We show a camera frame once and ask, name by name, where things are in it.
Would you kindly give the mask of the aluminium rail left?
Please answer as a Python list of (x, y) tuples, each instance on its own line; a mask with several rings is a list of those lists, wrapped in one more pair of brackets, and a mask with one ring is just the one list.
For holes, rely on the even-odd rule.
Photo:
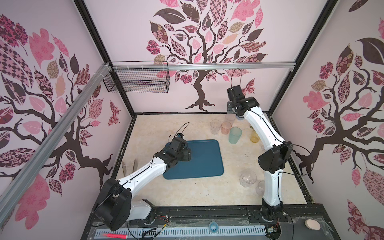
[(82, 107), (85, 106), (94, 90), (110, 72), (110, 63), (103, 63), (94, 73), (90, 82), (83, 88), (82, 93), (74, 100), (64, 116), (59, 120), (53, 131), (46, 140), (38, 147), (35, 154), (21, 169), (20, 173), (11, 182), (5, 192), (1, 195), (1, 224), (11, 214), (20, 198), (32, 184), (45, 162), (49, 159), (55, 147), (61, 141), (75, 118), (79, 115)]

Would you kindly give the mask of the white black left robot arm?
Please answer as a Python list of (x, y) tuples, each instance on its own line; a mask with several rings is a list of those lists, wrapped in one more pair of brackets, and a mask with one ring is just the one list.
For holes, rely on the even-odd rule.
[(103, 225), (112, 231), (121, 228), (127, 221), (152, 221), (152, 205), (148, 200), (134, 201), (133, 198), (156, 177), (163, 175), (179, 162), (191, 160), (191, 149), (182, 133), (177, 133), (146, 165), (130, 175), (108, 179), (93, 206), (92, 213)]

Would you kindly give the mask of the wooden tongs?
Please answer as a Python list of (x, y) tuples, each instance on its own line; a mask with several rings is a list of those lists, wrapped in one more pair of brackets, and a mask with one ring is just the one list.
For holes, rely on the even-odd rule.
[(134, 173), (138, 169), (138, 160), (134, 159), (129, 163), (122, 161), (121, 168), (124, 176)]

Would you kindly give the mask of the pink translucent cup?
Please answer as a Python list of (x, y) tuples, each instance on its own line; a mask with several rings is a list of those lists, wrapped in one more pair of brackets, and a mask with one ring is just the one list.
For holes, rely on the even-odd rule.
[(230, 122), (223, 122), (221, 125), (221, 133), (223, 135), (227, 135), (229, 134), (231, 128), (232, 128), (232, 124)]

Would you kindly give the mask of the dark teal plastic tray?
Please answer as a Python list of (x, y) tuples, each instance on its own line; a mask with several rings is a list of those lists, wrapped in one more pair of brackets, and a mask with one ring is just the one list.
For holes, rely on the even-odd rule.
[(191, 160), (179, 162), (166, 171), (166, 180), (218, 177), (224, 174), (220, 145), (217, 140), (187, 141), (191, 149)]

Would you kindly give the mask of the beige round disc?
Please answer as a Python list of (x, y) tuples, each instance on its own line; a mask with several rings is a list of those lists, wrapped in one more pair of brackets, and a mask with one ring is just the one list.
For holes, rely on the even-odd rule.
[(305, 226), (313, 231), (319, 231), (321, 229), (321, 225), (318, 221), (313, 219), (307, 219), (305, 220)]

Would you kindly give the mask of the yellow translucent glass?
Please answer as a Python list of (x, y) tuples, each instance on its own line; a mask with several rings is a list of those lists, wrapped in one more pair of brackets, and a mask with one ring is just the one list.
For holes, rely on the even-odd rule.
[(260, 141), (260, 137), (252, 126), (250, 126), (250, 128), (252, 129), (250, 141), (256, 144)]

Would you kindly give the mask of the blue tape roll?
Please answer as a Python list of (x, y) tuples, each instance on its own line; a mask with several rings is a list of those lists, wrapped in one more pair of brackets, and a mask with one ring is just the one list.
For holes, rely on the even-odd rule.
[(217, 234), (219, 232), (219, 225), (217, 222), (210, 222), (208, 228), (211, 234)]

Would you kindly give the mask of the clear cup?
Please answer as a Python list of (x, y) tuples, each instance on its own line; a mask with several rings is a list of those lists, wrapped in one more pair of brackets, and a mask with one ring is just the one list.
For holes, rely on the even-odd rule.
[(226, 116), (225, 116), (226, 122), (229, 122), (231, 125), (234, 124), (235, 119), (236, 119), (236, 115), (235, 114), (226, 114)]
[(210, 132), (213, 134), (213, 135), (217, 135), (219, 133), (219, 131), (221, 130), (221, 121), (219, 120), (211, 120), (210, 121)]

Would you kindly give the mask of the pink marker pen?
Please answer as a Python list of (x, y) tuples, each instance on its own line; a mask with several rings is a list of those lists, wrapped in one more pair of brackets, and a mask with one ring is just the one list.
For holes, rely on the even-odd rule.
[(114, 239), (123, 239), (123, 240), (128, 239), (128, 235), (112, 234), (112, 233), (104, 233), (103, 237), (114, 238)]

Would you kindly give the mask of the clear cup back centre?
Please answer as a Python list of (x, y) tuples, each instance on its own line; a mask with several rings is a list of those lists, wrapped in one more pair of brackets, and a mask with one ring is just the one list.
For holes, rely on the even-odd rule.
[(236, 115), (235, 114), (226, 114), (226, 116), (225, 116), (226, 122), (229, 122), (231, 125), (234, 124), (235, 119), (236, 119)]

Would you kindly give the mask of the clear glass front right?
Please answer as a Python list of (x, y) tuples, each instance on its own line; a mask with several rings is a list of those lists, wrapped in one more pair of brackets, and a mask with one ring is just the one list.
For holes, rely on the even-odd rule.
[(265, 181), (259, 181), (256, 186), (256, 193), (258, 196), (263, 197), (265, 193)]

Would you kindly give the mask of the green translucent cup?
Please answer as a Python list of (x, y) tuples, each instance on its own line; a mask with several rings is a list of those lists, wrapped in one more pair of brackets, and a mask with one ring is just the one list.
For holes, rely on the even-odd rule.
[(229, 143), (235, 145), (242, 136), (243, 131), (238, 127), (232, 127), (229, 133)]

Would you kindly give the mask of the clear glass front left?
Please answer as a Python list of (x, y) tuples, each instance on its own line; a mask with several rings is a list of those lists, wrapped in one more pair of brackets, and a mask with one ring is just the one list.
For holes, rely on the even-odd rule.
[(253, 184), (257, 182), (258, 178), (254, 171), (252, 170), (244, 170), (240, 173), (240, 185), (244, 188), (251, 187)]

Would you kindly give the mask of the clear glass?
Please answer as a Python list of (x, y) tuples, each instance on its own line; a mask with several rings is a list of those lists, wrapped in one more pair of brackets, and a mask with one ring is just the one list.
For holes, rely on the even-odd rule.
[(258, 196), (263, 197), (265, 193), (265, 181), (259, 181), (256, 186), (256, 193)]
[(252, 170), (244, 170), (240, 173), (240, 185), (244, 188), (251, 187), (253, 184), (257, 182), (258, 178), (254, 171)]

